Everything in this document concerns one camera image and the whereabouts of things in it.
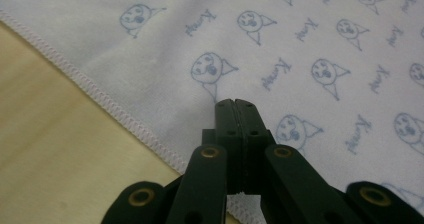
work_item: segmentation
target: white cloth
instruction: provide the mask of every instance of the white cloth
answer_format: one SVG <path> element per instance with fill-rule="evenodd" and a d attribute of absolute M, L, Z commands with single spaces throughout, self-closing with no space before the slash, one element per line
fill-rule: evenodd
<path fill-rule="evenodd" d="M 330 185 L 424 214 L 424 0 L 0 0 L 0 19 L 180 172 L 239 98 Z M 264 222 L 257 197 L 229 210 Z"/>

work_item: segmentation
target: stitched hem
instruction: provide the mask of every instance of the stitched hem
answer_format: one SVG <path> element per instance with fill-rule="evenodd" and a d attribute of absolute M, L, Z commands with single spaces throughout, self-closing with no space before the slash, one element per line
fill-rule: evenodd
<path fill-rule="evenodd" d="M 158 138 L 139 121 L 132 118 L 119 104 L 109 95 L 103 92 L 90 78 L 81 73 L 73 64 L 69 63 L 61 53 L 56 51 L 43 38 L 32 32 L 28 27 L 14 19 L 6 11 L 0 9 L 0 20 L 12 28 L 21 37 L 27 40 L 33 47 L 41 52 L 50 62 L 55 64 L 63 73 L 74 81 L 87 95 L 95 100 L 122 126 L 128 129 L 141 142 L 146 144 L 168 165 L 179 173 L 183 173 L 187 163 L 181 156 L 171 152 L 162 145 Z"/>

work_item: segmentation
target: brass screw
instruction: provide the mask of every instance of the brass screw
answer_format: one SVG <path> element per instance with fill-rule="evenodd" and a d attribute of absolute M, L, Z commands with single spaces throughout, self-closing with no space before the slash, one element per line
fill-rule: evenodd
<path fill-rule="evenodd" d="M 369 203 L 377 206 L 386 207 L 392 204 L 392 201 L 386 193 L 373 187 L 361 187 L 359 194 Z"/>
<path fill-rule="evenodd" d="M 206 158 L 215 158 L 219 155 L 219 150 L 214 147 L 207 147 L 200 152 L 203 157 Z"/>
<path fill-rule="evenodd" d="M 149 204 L 155 198 L 155 192 L 150 188 L 141 188 L 135 190 L 128 197 L 131 206 L 140 207 Z"/>
<path fill-rule="evenodd" d="M 286 147 L 277 147 L 274 149 L 274 155 L 277 157 L 287 158 L 293 155 L 293 152 Z"/>

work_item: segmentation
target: wooden surface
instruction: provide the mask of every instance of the wooden surface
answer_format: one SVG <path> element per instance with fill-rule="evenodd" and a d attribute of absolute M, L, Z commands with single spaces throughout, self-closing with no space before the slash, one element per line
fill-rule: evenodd
<path fill-rule="evenodd" d="M 128 185 L 177 176 L 0 23 L 0 223 L 100 223 Z"/>

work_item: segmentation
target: screw hole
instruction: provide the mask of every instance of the screw hole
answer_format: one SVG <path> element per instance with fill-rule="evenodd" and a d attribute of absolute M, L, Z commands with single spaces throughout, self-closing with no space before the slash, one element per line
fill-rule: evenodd
<path fill-rule="evenodd" d="M 359 189 L 359 194 L 366 201 L 377 206 L 386 207 L 392 204 L 392 201 L 386 193 L 372 187 L 361 187 L 361 189 Z"/>
<path fill-rule="evenodd" d="M 187 215 L 184 218 L 184 222 L 186 224 L 200 224 L 202 223 L 202 221 L 203 221 L 202 215 L 200 215 L 200 213 L 196 211 L 187 213 Z"/>
<path fill-rule="evenodd" d="M 324 213 L 324 218 L 325 220 L 330 223 L 330 224 L 343 224 L 343 218 L 337 214 L 336 212 L 333 211 L 328 211 L 326 213 Z"/>
<path fill-rule="evenodd" d="M 219 155 L 219 150 L 214 147 L 207 147 L 201 151 L 201 155 L 206 158 L 214 158 Z"/>
<path fill-rule="evenodd" d="M 155 192 L 149 188 L 142 188 L 134 191 L 128 197 L 128 202 L 132 206 L 145 206 L 155 198 Z"/>
<path fill-rule="evenodd" d="M 292 151 L 286 147 L 277 147 L 274 149 L 274 155 L 277 157 L 287 158 L 292 155 Z"/>

